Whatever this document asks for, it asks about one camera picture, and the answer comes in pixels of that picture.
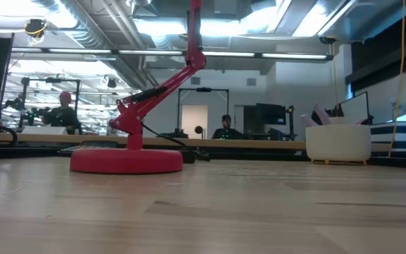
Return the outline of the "red desk lamp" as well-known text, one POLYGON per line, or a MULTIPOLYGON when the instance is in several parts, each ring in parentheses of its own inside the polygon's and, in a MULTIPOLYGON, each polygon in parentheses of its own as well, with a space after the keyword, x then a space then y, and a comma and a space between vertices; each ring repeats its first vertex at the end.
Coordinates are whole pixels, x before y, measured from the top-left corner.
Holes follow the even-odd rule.
POLYGON ((95 174, 161 174, 183 170, 183 156, 173 150, 143 148, 144 117, 186 80, 203 69, 206 56, 200 35, 202 0, 191 0, 187 12, 185 67, 156 88, 116 102, 120 113, 109 125, 128 134, 125 149, 79 149, 70 157, 70 170, 95 174))

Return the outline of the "person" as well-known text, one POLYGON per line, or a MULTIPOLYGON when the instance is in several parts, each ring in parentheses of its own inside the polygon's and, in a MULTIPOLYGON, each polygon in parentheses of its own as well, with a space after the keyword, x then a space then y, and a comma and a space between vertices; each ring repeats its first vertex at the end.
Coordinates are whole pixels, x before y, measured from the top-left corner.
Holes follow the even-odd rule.
POLYGON ((81 125, 75 110, 69 106, 71 103, 71 94, 62 92, 59 95, 60 106, 48 111, 43 117, 42 122, 52 127, 64 127, 69 135, 79 135, 82 133, 81 125))
POLYGON ((245 136, 240 132, 231 128, 231 117, 229 114, 222 116, 222 128, 214 131, 212 139, 217 140, 242 140, 245 136))

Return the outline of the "light wooden desk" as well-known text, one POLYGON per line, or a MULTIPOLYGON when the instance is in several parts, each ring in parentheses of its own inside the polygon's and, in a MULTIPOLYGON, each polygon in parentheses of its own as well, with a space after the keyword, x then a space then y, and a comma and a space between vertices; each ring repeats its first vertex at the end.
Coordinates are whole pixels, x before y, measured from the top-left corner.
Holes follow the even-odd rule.
MULTIPOLYGON (((12 140, 10 133, 0 133, 0 142, 12 140)), ((306 150, 305 142, 300 141, 263 141, 263 140, 205 140, 205 139, 178 139, 192 147, 237 147, 237 148, 259 148, 259 149, 285 149, 285 150, 306 150)), ((19 142, 39 143, 82 143, 84 141, 116 141, 126 145, 128 138, 100 135, 33 135, 18 134, 19 142)), ((156 146, 177 146, 163 138, 143 138, 143 145, 156 146)))

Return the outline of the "black monitor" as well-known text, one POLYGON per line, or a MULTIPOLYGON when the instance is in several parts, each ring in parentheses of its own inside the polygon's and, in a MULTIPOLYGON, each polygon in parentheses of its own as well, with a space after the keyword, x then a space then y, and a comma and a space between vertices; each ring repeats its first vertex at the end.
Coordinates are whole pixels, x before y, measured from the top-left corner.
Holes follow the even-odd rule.
POLYGON ((260 124, 286 125, 286 108, 276 104, 256 104, 256 113, 260 124))

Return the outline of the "long ceiling light bar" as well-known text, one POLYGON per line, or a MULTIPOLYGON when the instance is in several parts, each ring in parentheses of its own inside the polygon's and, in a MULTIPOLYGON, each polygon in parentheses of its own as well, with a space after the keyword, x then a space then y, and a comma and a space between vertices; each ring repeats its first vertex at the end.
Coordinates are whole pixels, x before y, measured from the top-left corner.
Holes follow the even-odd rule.
MULTIPOLYGON (((62 49, 62 48, 28 48, 13 47, 13 53, 28 54, 92 54, 92 55, 133 55, 133 56, 186 56, 186 51, 174 50, 140 50, 140 49, 62 49)), ((249 59, 284 59, 305 61, 331 61, 333 55, 291 54, 291 53, 254 53, 254 52, 211 52, 202 51, 210 57, 232 57, 249 59)))

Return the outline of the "marker pen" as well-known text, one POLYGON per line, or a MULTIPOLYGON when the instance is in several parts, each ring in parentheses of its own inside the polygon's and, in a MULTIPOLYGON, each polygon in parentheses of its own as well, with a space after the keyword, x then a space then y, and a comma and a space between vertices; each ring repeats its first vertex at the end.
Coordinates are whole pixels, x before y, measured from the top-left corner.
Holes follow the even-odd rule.
POLYGON ((318 115, 321 123, 323 125, 331 125, 330 116, 326 113, 326 111, 316 102, 313 111, 318 115))

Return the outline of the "white round pen cup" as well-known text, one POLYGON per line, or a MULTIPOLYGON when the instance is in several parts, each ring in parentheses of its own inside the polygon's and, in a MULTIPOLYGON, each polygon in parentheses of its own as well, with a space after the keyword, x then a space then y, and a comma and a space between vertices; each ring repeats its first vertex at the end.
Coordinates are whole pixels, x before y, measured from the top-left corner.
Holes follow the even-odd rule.
POLYGON ((357 124, 311 126, 306 127, 305 138, 306 153, 312 162, 366 165, 371 156, 369 126, 357 124))

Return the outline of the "white screen monitor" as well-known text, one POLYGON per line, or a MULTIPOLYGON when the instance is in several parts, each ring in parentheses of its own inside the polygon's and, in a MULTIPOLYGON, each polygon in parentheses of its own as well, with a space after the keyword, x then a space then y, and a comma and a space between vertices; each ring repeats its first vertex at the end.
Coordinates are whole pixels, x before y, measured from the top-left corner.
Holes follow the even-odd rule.
POLYGON ((372 119, 369 113, 368 93, 363 92, 351 99, 340 103, 342 105, 344 117, 341 118, 341 124, 357 124, 363 119, 372 119))

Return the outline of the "white flat box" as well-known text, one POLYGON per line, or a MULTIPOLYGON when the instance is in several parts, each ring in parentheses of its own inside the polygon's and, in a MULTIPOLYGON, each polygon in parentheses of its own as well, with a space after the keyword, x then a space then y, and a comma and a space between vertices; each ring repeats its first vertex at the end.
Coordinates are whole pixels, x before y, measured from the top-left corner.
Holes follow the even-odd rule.
POLYGON ((26 126, 22 130, 22 134, 33 135, 67 135, 68 132, 65 127, 51 127, 51 126, 26 126))

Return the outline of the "black white striped box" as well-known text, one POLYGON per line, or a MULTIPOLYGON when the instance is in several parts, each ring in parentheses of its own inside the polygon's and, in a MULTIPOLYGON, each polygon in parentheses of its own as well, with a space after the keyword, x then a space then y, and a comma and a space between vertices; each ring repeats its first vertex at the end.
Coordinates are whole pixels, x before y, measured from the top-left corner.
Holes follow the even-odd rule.
POLYGON ((372 152, 406 152, 406 121, 370 126, 372 152))

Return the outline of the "black gantry frame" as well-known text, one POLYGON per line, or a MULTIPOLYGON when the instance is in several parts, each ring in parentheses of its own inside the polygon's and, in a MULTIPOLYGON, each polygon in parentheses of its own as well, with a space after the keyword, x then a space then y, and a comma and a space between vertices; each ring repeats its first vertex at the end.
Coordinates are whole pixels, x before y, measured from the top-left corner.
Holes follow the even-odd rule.
POLYGON ((225 103, 225 114, 230 112, 230 90, 214 89, 210 87, 198 88, 179 88, 177 101, 177 124, 176 128, 182 131, 189 139, 201 139, 201 136, 195 133, 195 127, 201 126, 204 129, 204 139, 211 134, 209 120, 209 105, 203 104, 183 104, 183 100, 191 93, 216 93, 225 103))
POLYGON ((15 109, 16 111, 20 112, 20 120, 18 127, 22 128, 23 127, 23 121, 27 119, 29 126, 32 126, 34 123, 35 118, 41 118, 48 112, 51 111, 52 109, 50 108, 43 108, 43 109, 37 109, 37 108, 32 108, 30 111, 27 111, 25 108, 25 100, 26 100, 26 94, 27 94, 27 87, 29 86, 31 81, 44 81, 45 83, 62 83, 62 82, 74 82, 76 83, 76 91, 75 91, 75 112, 77 113, 78 110, 78 99, 80 95, 80 83, 81 81, 78 79, 63 79, 63 78, 46 78, 46 79, 31 79, 28 77, 24 77, 21 80, 21 83, 23 85, 23 91, 20 94, 19 97, 15 98, 14 100, 7 100, 5 104, 2 106, 0 109, 0 112, 2 112, 3 109, 10 107, 12 109, 15 109))

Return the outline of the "black metal table frame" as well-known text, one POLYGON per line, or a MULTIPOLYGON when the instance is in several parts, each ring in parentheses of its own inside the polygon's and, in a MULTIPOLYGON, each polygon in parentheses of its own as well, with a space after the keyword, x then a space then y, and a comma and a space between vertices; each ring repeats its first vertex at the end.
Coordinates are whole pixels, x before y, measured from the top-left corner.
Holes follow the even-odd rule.
MULTIPOLYGON (((72 152, 61 152, 55 148, 28 148, 12 147, 0 148, 0 159, 15 159, 28 157, 70 157, 72 152)), ((284 162, 309 162, 310 158, 306 155, 285 155, 271 154, 263 152, 253 153, 234 153, 234 152, 210 152, 210 160, 247 160, 247 161, 284 161, 284 162)), ((368 165, 383 167, 406 168, 406 157, 370 157, 367 160, 368 165)))

